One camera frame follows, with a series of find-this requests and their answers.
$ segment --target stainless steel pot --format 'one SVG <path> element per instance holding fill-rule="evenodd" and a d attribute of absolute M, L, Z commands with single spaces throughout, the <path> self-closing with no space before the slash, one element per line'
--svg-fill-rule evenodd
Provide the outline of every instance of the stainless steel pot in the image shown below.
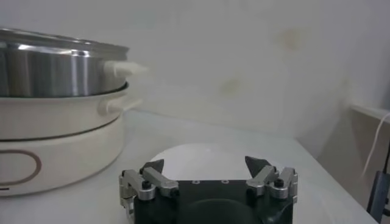
<path fill-rule="evenodd" d="M 127 47 L 0 28 L 0 97 L 78 97 L 106 94 L 126 84 L 105 72 L 126 60 Z"/>

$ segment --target wall stain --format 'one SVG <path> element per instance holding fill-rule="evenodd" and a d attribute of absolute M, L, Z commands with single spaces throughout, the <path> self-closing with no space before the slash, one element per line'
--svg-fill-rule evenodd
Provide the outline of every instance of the wall stain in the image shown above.
<path fill-rule="evenodd" d="M 306 31 L 303 29 L 287 29 L 273 39 L 285 51 L 297 51 L 303 46 Z"/>
<path fill-rule="evenodd" d="M 222 96 L 233 96 L 237 93 L 241 86 L 241 80 L 239 78 L 231 78 L 226 80 L 220 87 L 219 87 L 219 93 Z"/>

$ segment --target white cable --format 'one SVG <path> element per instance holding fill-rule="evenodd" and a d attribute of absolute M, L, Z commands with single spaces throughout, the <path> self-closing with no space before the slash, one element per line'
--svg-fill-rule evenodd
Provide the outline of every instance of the white cable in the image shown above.
<path fill-rule="evenodd" d="M 375 150 L 375 145 L 377 144 L 380 128 L 382 127 L 382 124 L 384 123 L 385 119 L 388 116 L 390 116 L 390 112 L 388 112 L 386 115 L 384 115 L 382 117 L 382 119 L 380 119 L 380 122 L 379 122 L 378 127 L 377 127 L 377 131 L 375 132 L 375 137 L 374 137 L 374 141 L 372 143 L 372 147 L 371 147 L 370 153 L 368 154 L 368 157 L 367 157 L 367 160 L 366 160 L 366 164 L 364 165 L 364 169 L 363 169 L 363 172 L 361 173 L 360 178 L 363 178 L 364 174 L 366 174 L 366 171 L 367 171 L 367 168 L 368 168 L 368 164 L 370 163 L 371 156 L 372 156 L 372 154 L 374 153 L 374 150 Z"/>

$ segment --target table surface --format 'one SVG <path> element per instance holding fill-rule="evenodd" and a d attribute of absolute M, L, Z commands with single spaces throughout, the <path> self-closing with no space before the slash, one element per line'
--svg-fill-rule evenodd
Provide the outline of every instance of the table surface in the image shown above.
<path fill-rule="evenodd" d="M 0 198 L 0 223 L 128 223 L 119 205 L 120 172 L 139 169 L 166 149 L 192 143 L 228 145 L 229 150 L 244 150 L 252 156 L 294 167 L 300 178 L 314 187 L 314 194 L 321 199 L 318 209 L 330 214 L 331 222 L 376 223 L 294 139 L 139 111 L 130 111 L 124 117 L 127 142 L 113 164 L 99 174 L 69 186 Z"/>

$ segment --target white pot handle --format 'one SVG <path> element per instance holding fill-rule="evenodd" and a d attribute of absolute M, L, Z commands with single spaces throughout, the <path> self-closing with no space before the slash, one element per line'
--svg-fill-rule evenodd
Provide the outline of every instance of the white pot handle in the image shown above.
<path fill-rule="evenodd" d="M 127 78 L 133 74 L 148 72 L 149 68 L 128 61 L 106 61 L 104 63 L 104 73 L 118 78 Z"/>
<path fill-rule="evenodd" d="M 106 116 L 113 113 L 122 113 L 142 103 L 141 99 L 134 100 L 129 96 L 104 100 L 97 109 L 100 115 Z"/>

